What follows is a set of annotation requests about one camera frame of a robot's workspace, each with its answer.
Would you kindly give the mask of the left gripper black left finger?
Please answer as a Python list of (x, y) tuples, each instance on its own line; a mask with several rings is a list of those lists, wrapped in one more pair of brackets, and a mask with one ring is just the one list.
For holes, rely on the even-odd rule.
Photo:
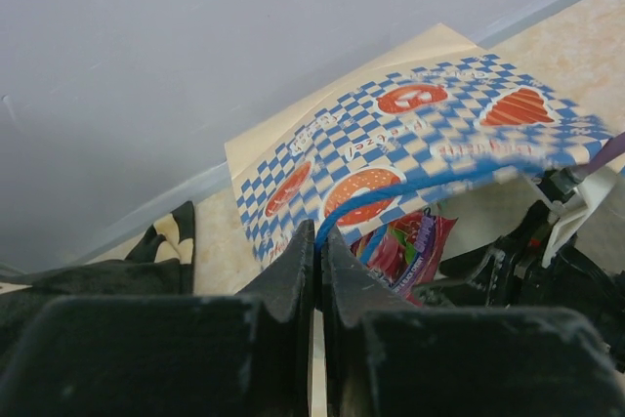
[(232, 296), (57, 300), (1, 378), (5, 416), (307, 416), (312, 222)]

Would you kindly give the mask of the blue checkered paper bag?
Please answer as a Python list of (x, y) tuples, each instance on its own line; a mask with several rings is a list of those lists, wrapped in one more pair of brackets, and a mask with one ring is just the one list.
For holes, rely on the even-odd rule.
[(438, 25), (229, 141), (236, 205), (271, 263), (303, 221), (353, 244), (452, 195), (590, 162), (595, 115)]

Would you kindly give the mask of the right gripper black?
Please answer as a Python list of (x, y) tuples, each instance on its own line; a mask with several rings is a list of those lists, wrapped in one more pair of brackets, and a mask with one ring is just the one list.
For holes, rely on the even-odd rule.
[(562, 307), (582, 313), (600, 332), (615, 368), (624, 371), (624, 274), (601, 269), (569, 240), (542, 266), (552, 226), (533, 203), (520, 224), (488, 245), (439, 267), (442, 278), (414, 287), (429, 307)]

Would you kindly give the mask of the pink Fox's candy packet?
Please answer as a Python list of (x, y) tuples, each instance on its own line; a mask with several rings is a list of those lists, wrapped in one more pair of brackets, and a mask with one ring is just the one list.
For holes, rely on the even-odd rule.
[(420, 306), (412, 289), (435, 279), (456, 223), (429, 208), (415, 211), (362, 237), (351, 245), (351, 251), (394, 293)]

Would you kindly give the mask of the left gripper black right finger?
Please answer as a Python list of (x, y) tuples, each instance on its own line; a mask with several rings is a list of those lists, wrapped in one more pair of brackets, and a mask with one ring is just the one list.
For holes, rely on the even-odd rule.
[(332, 230), (320, 242), (332, 416), (620, 416), (598, 332), (560, 308), (424, 308)]

